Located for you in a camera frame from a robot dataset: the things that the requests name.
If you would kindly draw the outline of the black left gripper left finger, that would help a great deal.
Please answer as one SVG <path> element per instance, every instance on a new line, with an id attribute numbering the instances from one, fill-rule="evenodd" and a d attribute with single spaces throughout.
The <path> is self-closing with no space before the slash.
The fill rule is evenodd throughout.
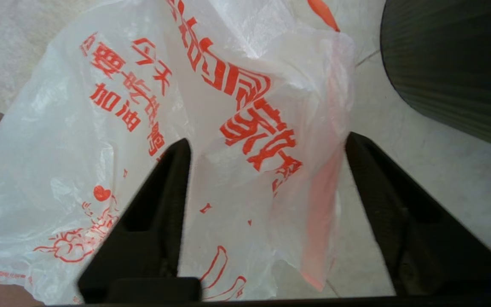
<path id="1" fill-rule="evenodd" d="M 199 279 L 178 276 L 190 163 L 187 139 L 162 154 L 78 278 L 86 304 L 201 301 Z"/>

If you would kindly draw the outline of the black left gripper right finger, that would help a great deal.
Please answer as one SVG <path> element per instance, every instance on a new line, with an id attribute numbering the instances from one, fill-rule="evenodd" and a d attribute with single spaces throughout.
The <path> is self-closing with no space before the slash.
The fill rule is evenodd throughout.
<path id="1" fill-rule="evenodd" d="M 491 250 L 369 138 L 346 155 L 397 295 L 491 295 Z"/>

